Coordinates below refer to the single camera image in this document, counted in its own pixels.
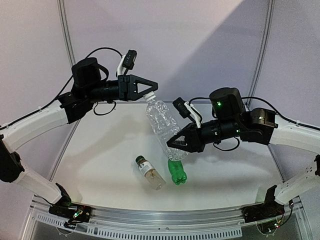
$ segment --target plastic water bottle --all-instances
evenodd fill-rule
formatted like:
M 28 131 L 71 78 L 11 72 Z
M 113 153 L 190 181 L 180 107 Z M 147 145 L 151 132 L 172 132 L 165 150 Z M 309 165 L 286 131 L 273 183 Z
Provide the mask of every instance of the plastic water bottle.
M 177 185 L 180 183 L 185 183 L 187 180 L 187 175 L 184 172 L 182 163 L 179 164 L 177 162 L 174 164 L 174 167 L 171 166 L 173 165 L 172 162 L 181 161 L 188 155 L 188 153 L 186 151 L 167 146 L 167 141 L 177 134 L 181 129 L 178 126 L 177 121 L 174 119 L 168 106 L 163 101 L 158 100 L 153 91 L 144 95 L 143 97 L 148 103 L 146 108 L 146 116 L 150 121 L 152 130 L 157 136 L 162 149 L 169 158 L 168 167 L 172 175 L 172 180 Z

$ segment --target white table surface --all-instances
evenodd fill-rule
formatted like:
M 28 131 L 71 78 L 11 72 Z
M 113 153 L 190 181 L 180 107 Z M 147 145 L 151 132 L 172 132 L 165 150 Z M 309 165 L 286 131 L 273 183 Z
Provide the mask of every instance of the white table surface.
M 262 202 L 266 190 L 281 182 L 274 160 L 264 145 L 241 142 L 231 152 L 211 144 L 203 153 L 183 160 L 186 184 L 175 185 L 167 158 L 145 115 L 146 104 L 118 104 L 106 116 L 91 111 L 80 121 L 54 175 L 75 202 L 93 206 L 150 211 L 188 211 L 235 207 Z M 180 127 L 182 119 L 169 104 Z M 111 109 L 101 104 L 97 112 Z M 204 121 L 211 117 L 210 104 L 196 104 Z M 235 139 L 219 147 L 235 146 Z M 143 155 L 166 180 L 154 191 L 135 162 Z

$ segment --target black bracket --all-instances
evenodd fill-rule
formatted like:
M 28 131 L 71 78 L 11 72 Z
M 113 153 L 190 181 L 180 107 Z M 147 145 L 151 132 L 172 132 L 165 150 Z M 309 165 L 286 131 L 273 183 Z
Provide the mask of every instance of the black bracket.
M 276 188 L 277 185 L 274 185 L 267 190 L 264 203 L 241 208 L 241 212 L 246 223 L 273 218 L 285 213 L 284 205 L 275 201 Z
M 20 162 L 18 153 L 9 153 L 4 142 L 3 135 L 0 135 L 0 180 L 6 183 L 12 183 L 16 180 L 24 168 Z
M 122 63 L 122 67 L 124 67 L 128 70 L 132 70 L 135 65 L 136 57 L 137 57 L 137 51 L 129 50 L 127 52 L 127 54 L 125 55 L 124 61 Z
M 320 155 L 315 156 L 315 160 L 316 162 L 316 171 L 315 171 L 315 175 L 320 177 Z
M 247 122 L 246 127 L 249 130 L 240 132 L 241 140 L 243 142 L 268 145 L 274 129 L 277 128 L 275 124 L 276 113 L 264 108 L 255 108 L 244 116 Z
M 195 123 L 189 123 L 176 135 L 166 142 L 169 148 L 180 149 L 189 153 L 201 153 L 205 149 L 205 144 L 199 138 Z
M 88 98 L 78 98 L 72 92 L 60 95 L 57 100 L 61 103 L 61 108 L 65 109 L 68 124 L 83 118 L 94 104 Z
M 181 97 L 178 97 L 176 100 L 174 100 L 172 102 L 172 104 L 175 107 L 175 109 L 178 110 L 179 114 L 184 119 L 187 118 L 188 116 L 190 116 L 190 114 L 191 114 L 191 112 L 185 106 L 185 102 L 186 101 L 184 101 Z
M 89 222 L 92 207 L 79 204 L 72 204 L 70 207 L 52 205 L 49 213 L 68 219 L 63 226 L 74 229 L 77 224 Z
M 149 86 L 148 89 L 139 92 L 138 84 Z M 119 100 L 136 101 L 144 95 L 158 90 L 158 83 L 135 75 L 118 76 Z

